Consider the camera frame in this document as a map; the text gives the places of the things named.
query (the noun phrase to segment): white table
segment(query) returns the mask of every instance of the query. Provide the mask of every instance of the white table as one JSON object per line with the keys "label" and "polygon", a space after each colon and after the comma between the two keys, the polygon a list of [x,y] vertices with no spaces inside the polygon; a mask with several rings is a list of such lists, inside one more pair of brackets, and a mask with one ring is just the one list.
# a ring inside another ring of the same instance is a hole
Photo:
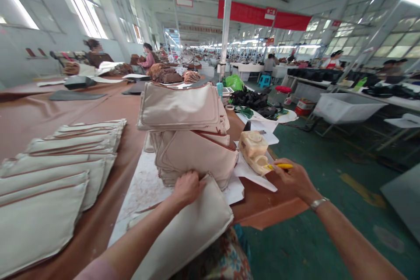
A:
{"label": "white table", "polygon": [[264,66],[259,65],[259,64],[255,65],[252,63],[248,63],[248,64],[231,63],[231,67],[232,66],[238,67],[239,77],[241,78],[242,81],[248,81],[250,72],[262,72],[262,70],[264,69]]}

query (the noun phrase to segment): white paper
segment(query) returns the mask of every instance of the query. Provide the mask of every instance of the white paper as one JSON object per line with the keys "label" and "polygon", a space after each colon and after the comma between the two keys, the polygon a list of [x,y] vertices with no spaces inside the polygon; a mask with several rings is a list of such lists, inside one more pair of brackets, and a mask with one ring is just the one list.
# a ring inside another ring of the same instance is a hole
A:
{"label": "white paper", "polygon": [[99,83],[119,83],[123,82],[124,80],[111,80],[111,79],[105,79],[102,77],[93,77],[93,81],[99,82]]}
{"label": "white paper", "polygon": [[143,78],[143,77],[149,77],[149,76],[144,75],[144,74],[131,73],[131,74],[128,74],[128,75],[123,76],[122,78],[123,79],[130,79],[130,78],[140,79],[140,78]]}
{"label": "white paper", "polygon": [[66,81],[52,81],[52,82],[38,82],[36,85],[39,87],[41,86],[47,86],[47,85],[58,85],[58,84],[64,84]]}
{"label": "white paper", "polygon": [[79,67],[80,67],[80,70],[79,70],[78,75],[80,76],[92,77],[92,76],[97,75],[97,70],[94,66],[89,66],[87,64],[80,63]]}

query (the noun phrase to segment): red banner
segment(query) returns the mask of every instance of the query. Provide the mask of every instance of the red banner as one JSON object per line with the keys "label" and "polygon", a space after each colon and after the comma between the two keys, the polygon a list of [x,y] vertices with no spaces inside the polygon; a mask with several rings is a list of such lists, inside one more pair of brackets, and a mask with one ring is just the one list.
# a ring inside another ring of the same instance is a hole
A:
{"label": "red banner", "polygon": [[[219,0],[219,12],[217,14],[217,18],[223,18],[223,13],[224,0]],[[265,8],[253,7],[247,4],[232,1],[231,21],[271,26],[273,22],[271,20],[265,19],[265,14]],[[274,27],[290,29],[293,31],[306,31],[310,20],[311,17],[307,15],[277,12]]]}

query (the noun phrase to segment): black fabric pile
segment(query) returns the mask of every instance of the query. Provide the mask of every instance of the black fabric pile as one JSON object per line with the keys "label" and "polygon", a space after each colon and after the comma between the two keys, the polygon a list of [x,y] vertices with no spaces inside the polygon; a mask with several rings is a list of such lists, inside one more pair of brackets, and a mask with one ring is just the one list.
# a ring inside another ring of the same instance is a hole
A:
{"label": "black fabric pile", "polygon": [[[340,79],[343,74],[340,70],[330,70],[330,69],[288,69],[287,74],[293,77],[299,77],[302,79],[322,82],[330,81],[332,84],[336,84],[338,79]],[[354,81],[351,88],[353,88],[361,79],[367,77],[367,84],[365,86],[375,85],[380,81],[374,74],[365,73],[365,72],[354,72],[350,71],[347,74],[346,80]]]}
{"label": "black fabric pile", "polygon": [[420,93],[416,93],[402,84],[369,87],[368,89],[362,90],[362,93],[378,98],[397,96],[406,99],[420,100]]}
{"label": "black fabric pile", "polygon": [[282,110],[283,107],[281,104],[271,106],[267,103],[270,91],[271,89],[268,87],[258,94],[244,87],[243,91],[236,91],[232,94],[232,105],[249,107],[264,118],[276,120],[277,111]]}

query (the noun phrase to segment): plastic bottle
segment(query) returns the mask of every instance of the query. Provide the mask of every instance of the plastic bottle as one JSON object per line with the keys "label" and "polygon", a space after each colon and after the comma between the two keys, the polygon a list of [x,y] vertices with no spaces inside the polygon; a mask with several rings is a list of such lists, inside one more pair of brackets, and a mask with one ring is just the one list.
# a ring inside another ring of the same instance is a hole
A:
{"label": "plastic bottle", "polygon": [[219,94],[219,97],[222,98],[223,95],[223,83],[217,82],[216,83],[217,93]]}
{"label": "plastic bottle", "polygon": [[356,86],[353,88],[353,91],[358,92],[366,83],[366,81],[368,80],[368,77],[364,77],[363,79],[361,79]]}

